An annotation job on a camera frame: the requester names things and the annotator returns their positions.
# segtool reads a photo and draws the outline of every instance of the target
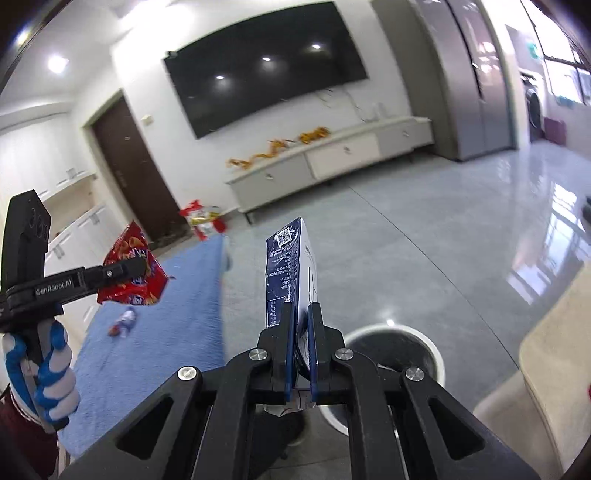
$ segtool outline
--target washing machine door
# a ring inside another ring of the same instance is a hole
[[[540,97],[536,89],[531,87],[526,89],[525,98],[527,100],[527,113],[530,119],[530,138],[533,142],[543,137]]]

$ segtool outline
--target bucket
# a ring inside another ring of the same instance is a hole
[[[371,358],[377,365],[403,372],[419,367],[445,387],[445,366],[435,344],[423,333],[406,325],[370,325],[346,335],[345,345]],[[324,405],[320,412],[330,425],[349,435],[346,407]]]

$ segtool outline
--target washing machine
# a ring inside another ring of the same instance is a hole
[[[544,137],[543,115],[540,101],[540,85],[535,76],[521,72],[521,81],[525,93],[525,103],[527,104],[527,114],[530,122],[530,139],[535,142]]]

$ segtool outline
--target refrigerator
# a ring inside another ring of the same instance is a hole
[[[514,147],[498,46],[468,0],[373,0],[433,153],[465,161]]]

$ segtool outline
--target hand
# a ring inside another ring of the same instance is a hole
[[[44,420],[54,423],[76,411],[80,394],[76,390],[76,376],[70,368],[72,350],[67,344],[66,330],[60,322],[51,325],[51,351],[39,367],[31,364],[33,372],[38,371],[39,386],[34,397],[44,408]],[[39,415],[27,390],[21,370],[21,360],[26,357],[25,342],[18,335],[6,333],[2,338],[2,350],[11,392],[17,407],[31,421],[39,423]]]

